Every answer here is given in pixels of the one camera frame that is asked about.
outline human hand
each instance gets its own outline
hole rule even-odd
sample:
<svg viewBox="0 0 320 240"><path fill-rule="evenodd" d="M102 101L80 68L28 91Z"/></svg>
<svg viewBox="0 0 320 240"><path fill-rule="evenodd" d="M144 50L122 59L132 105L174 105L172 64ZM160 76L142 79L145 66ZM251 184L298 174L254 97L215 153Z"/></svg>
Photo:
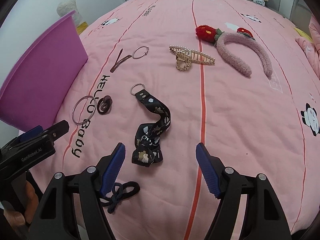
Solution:
<svg viewBox="0 0 320 240"><path fill-rule="evenodd" d="M38 207L38 196L36 195L35 189L28 181L26 182L26 195L28 202L24 216L17 211L4 210L4 216L13 229L17 229L18 227L25 225L26 222L31 224Z"/></svg>

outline cartoon panda print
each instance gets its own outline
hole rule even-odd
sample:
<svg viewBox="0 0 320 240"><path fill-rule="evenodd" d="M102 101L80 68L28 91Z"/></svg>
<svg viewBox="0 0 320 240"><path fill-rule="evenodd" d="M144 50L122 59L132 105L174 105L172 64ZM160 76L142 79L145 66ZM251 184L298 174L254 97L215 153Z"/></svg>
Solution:
<svg viewBox="0 0 320 240"><path fill-rule="evenodd" d="M117 22L118 20L119 20L118 18L113 18L111 20L107 20L107 21L103 22L101 25L103 25L103 26L109 25L109 24Z"/></svg>
<svg viewBox="0 0 320 240"><path fill-rule="evenodd" d="M249 18L250 20L253 20L253 21L255 21L255 22L260 22L259 19L258 19L257 17L255 17L255 16L251 16L251 15L249 15L249 14L242 14L242 13L241 13L241 15L244 16L244 17L247 17L247 18Z"/></svg>
<svg viewBox="0 0 320 240"><path fill-rule="evenodd" d="M314 108L306 103L306 110L301 111L302 122L311 128L311 131L314 136L320 133L319 121L317 118L317 112Z"/></svg>

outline yellow object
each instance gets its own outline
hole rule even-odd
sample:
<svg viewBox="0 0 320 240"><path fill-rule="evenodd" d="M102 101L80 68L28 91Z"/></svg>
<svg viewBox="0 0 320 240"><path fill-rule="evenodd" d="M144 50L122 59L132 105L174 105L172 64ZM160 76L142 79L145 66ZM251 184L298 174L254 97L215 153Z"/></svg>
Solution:
<svg viewBox="0 0 320 240"><path fill-rule="evenodd" d="M88 27L88 24L87 24L86 22L81 23L81 24L77 27L77 33L78 33L78 35L80 35L87 27Z"/></svg>
<svg viewBox="0 0 320 240"><path fill-rule="evenodd" d="M299 35L300 35L301 37L304 37L304 38L306 38L308 41L313 42L313 40L311 39L311 37L310 37L308 34L306 34L304 31L302 31L302 30L300 30L300 29L298 29L298 28L294 28L294 29L297 31L297 33L299 33Z"/></svg>

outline metal key ring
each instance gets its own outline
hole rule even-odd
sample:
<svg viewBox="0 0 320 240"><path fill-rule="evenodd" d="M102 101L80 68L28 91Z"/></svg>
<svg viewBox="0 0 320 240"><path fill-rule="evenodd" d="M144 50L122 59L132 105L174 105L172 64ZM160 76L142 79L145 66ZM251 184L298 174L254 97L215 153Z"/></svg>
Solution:
<svg viewBox="0 0 320 240"><path fill-rule="evenodd" d="M139 83L139 84L135 84L134 86L132 86L132 88L130 89L130 94L131 95L133 95L134 96L134 93L132 93L132 89L133 88L135 88L135 87L137 87L137 86L142 86L143 87L143 89L146 89L146 86L144 85L144 84L141 84L141 83Z"/></svg>
<svg viewBox="0 0 320 240"><path fill-rule="evenodd" d="M139 49L141 49L141 48L147 48L147 51L146 51L141 57L134 57L134 54L135 54ZM149 52L149 47L147 47L147 46L141 46L141 47L137 48L137 49L132 53L132 58L133 58L133 59L142 58L142 57L146 56L146 55L148 54L148 52Z"/></svg>
<svg viewBox="0 0 320 240"><path fill-rule="evenodd" d="M94 100L94 110L93 112L91 113L91 115L85 119L83 122L76 122L75 120L75 117L74 117L74 114L75 114L75 110L76 110L76 107L79 105L79 103L83 100L83 99L87 99L87 98L92 98ZM97 110L97 100L93 97L93 96L84 96L83 98L80 98L79 101L76 103L75 107L73 108L72 110L72 120L73 122L76 124L76 125L82 125L86 122L88 122L94 115L94 113L96 112Z"/></svg>

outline purple bin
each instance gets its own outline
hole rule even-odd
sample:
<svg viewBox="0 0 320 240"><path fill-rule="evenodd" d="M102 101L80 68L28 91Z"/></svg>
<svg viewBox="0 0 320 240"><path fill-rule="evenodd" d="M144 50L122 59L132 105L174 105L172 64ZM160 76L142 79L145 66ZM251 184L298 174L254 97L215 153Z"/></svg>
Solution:
<svg viewBox="0 0 320 240"><path fill-rule="evenodd" d="M50 127L88 55L72 11L23 53L0 89L0 119L22 131Z"/></svg>

